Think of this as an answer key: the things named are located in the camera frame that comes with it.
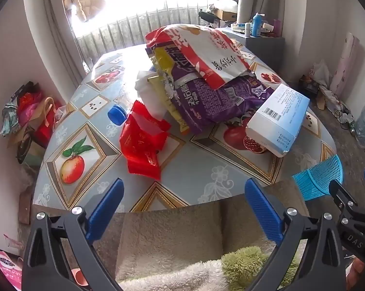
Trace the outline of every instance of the white box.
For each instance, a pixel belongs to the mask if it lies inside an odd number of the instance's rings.
[[[247,136],[283,157],[300,131],[308,104],[309,98],[281,84],[248,122]]]

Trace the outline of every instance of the hand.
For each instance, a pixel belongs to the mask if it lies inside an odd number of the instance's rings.
[[[346,277],[346,290],[350,290],[359,279],[359,275],[362,273],[363,269],[365,268],[365,264],[360,261],[360,259],[355,258],[352,263],[351,269],[349,274]]]

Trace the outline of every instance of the apple print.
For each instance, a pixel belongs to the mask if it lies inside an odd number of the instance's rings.
[[[80,156],[81,153],[94,149],[91,145],[83,145],[87,137],[77,141],[73,147],[63,151],[64,157],[67,159],[60,169],[61,180],[65,184],[72,184],[77,181],[84,172],[84,159]]]

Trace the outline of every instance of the blue bottle cap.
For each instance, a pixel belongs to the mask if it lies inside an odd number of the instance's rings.
[[[126,118],[127,114],[125,110],[119,105],[114,105],[107,113],[108,118],[116,125],[122,125]]]

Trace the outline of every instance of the blue spray bottle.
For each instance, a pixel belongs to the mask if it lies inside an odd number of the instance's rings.
[[[253,27],[251,30],[251,36],[254,37],[259,37],[260,33],[260,28],[261,28],[261,23],[262,23],[262,16],[265,16],[265,14],[259,14],[256,13],[253,17]]]

